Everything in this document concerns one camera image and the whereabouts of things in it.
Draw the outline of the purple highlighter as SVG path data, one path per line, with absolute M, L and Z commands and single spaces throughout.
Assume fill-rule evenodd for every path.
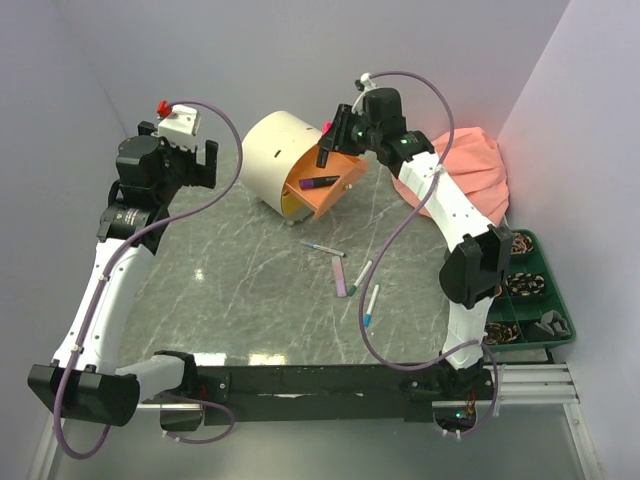
M 299 180 L 299 188 L 301 190 L 312 190 L 333 186 L 338 180 L 339 176 L 321 176 L 304 178 Z

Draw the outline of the round cream drawer cabinet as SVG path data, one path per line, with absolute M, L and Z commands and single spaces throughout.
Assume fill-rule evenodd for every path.
M 241 183 L 288 222 L 317 220 L 363 177 L 369 163 L 357 156 L 332 153 L 324 168 L 316 166 L 321 131 L 286 111 L 256 123 L 242 141 Z M 301 190 L 299 180 L 339 176 L 331 187 Z

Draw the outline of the lilac correction tape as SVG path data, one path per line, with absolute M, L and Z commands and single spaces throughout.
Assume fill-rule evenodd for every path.
M 334 274 L 336 295 L 338 298 L 345 298 L 347 296 L 347 289 L 344 278 L 342 259 L 339 256 L 332 257 L 332 270 Z

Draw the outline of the green capped marker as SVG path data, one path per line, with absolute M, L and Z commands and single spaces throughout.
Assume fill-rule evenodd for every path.
M 358 276 L 356 277 L 356 279 L 353 281 L 352 285 L 349 287 L 348 291 L 347 291 L 347 295 L 349 297 L 352 297 L 355 292 L 357 291 L 357 289 L 359 288 L 359 286 L 362 284 L 362 282 L 364 281 L 367 273 L 369 272 L 369 270 L 371 269 L 373 264 L 372 260 L 368 260 L 365 265 L 363 266 L 363 268 L 361 269 L 361 271 L 359 272 Z

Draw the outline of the blue capped marker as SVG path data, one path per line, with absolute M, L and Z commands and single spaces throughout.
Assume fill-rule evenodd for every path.
M 380 285 L 375 284 L 373 291 L 371 293 L 371 296 L 369 298 L 369 302 L 365 310 L 365 314 L 364 314 L 363 325 L 365 328 L 368 328 L 371 323 L 373 311 L 377 302 L 377 298 L 379 296 L 379 292 L 380 292 Z

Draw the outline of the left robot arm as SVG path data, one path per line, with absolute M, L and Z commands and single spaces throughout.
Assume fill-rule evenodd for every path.
M 99 220 L 89 283 L 73 324 L 47 365 L 35 364 L 27 383 L 52 414 L 124 426 L 141 401 L 167 392 L 193 399 L 200 378 L 193 355 L 161 350 L 151 359 L 120 367 L 125 323 L 167 226 L 169 205 L 180 188 L 216 184 L 218 145 L 200 151 L 194 114 L 158 124 L 141 122 L 137 135 L 118 147 L 118 173 Z

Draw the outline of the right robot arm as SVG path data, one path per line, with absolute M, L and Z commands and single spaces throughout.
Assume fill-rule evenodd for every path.
M 449 301 L 440 358 L 450 366 L 438 374 L 438 385 L 447 397 L 462 397 L 473 386 L 469 368 L 483 357 L 487 315 L 507 274 L 510 230 L 481 214 L 446 172 L 442 155 L 425 134 L 408 129 L 394 88 L 363 90 L 355 105 L 339 105 L 318 147 L 320 168 L 334 153 L 374 153 L 419 198 L 439 228 L 448 249 L 439 283 Z

